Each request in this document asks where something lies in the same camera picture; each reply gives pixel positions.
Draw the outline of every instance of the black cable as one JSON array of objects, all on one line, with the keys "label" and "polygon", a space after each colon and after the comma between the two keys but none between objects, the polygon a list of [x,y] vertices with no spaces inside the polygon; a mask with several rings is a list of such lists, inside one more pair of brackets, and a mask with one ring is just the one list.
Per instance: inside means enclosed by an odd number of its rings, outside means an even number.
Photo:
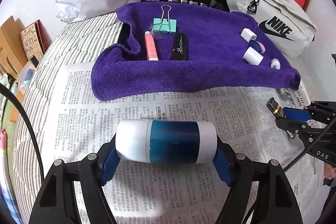
[{"label": "black cable", "polygon": [[26,123],[26,126],[28,128],[30,137],[31,137],[31,141],[33,143],[33,147],[36,153],[36,157],[37,157],[37,162],[39,164],[39,168],[40,168],[40,176],[41,176],[41,184],[43,183],[44,180],[44,172],[43,172],[43,165],[42,165],[42,158],[41,158],[41,154],[40,154],[40,150],[39,150],[39,146],[37,144],[36,141],[36,137],[35,137],[35,133],[33,130],[33,127],[30,123],[30,120],[28,118],[27,113],[25,112],[23,106],[21,105],[21,103],[19,102],[19,100],[14,96],[13,93],[11,93],[11,91],[6,88],[4,85],[0,84],[0,93],[5,96],[9,101],[12,102],[12,104],[17,108],[17,110],[19,111],[19,113],[21,114],[23,120]]},{"label": "black cable", "polygon": [[[320,139],[323,138],[323,136],[329,131],[329,129],[335,124],[336,122],[336,116],[326,125],[325,128],[322,129],[321,133],[317,136],[315,141],[313,141],[306,149],[304,149],[294,160],[292,160],[283,170],[284,172],[287,172],[290,168],[292,168],[307,152],[309,152],[314,145],[318,143]],[[255,202],[247,212],[243,222],[241,224],[246,224],[250,215],[252,214],[255,207]]]}]

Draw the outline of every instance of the white and blue cylinder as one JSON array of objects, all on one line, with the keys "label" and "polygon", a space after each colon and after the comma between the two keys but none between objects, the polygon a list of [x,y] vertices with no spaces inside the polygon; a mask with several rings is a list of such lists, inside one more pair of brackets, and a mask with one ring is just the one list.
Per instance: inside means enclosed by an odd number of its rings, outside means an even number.
[{"label": "white and blue cylinder", "polygon": [[121,159],[155,163],[212,162],[217,134],[211,122],[122,119],[115,135]]}]

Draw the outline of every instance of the white waist bag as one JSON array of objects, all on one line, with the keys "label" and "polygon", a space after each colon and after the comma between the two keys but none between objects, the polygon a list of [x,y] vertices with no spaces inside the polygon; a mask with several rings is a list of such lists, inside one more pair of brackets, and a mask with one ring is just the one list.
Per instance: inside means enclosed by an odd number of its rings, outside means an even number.
[{"label": "white waist bag", "polygon": [[289,58],[314,39],[316,26],[294,0],[226,0],[230,11],[251,15],[259,28]]}]

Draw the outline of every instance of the nike swoosh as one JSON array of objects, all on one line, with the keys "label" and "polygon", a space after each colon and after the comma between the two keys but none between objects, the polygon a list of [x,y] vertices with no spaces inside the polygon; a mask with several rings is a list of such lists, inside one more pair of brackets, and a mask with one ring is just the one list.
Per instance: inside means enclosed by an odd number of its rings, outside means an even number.
[{"label": "nike swoosh", "polygon": [[267,29],[267,28],[266,28],[266,22],[267,22],[267,21],[268,21],[268,20],[265,20],[265,21],[263,21],[263,22],[261,22],[261,23],[259,24],[259,28],[260,28],[264,33],[266,33],[266,34],[270,34],[270,35],[274,35],[274,36],[276,36],[276,37],[281,37],[281,38],[284,38],[284,39],[287,39],[287,40],[290,40],[290,41],[294,41],[294,40],[292,40],[292,39],[286,37],[286,36],[283,35],[283,34],[279,34],[279,33],[276,33],[276,32],[273,32],[273,31]]}]

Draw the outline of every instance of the book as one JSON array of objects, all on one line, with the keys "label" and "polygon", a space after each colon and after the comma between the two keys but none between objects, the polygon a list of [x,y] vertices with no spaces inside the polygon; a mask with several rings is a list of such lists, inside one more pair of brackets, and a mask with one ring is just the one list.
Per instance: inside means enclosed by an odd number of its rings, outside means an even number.
[{"label": "book", "polygon": [[21,42],[28,60],[35,57],[39,62],[46,51],[43,40],[41,22],[35,21],[20,33]]}]

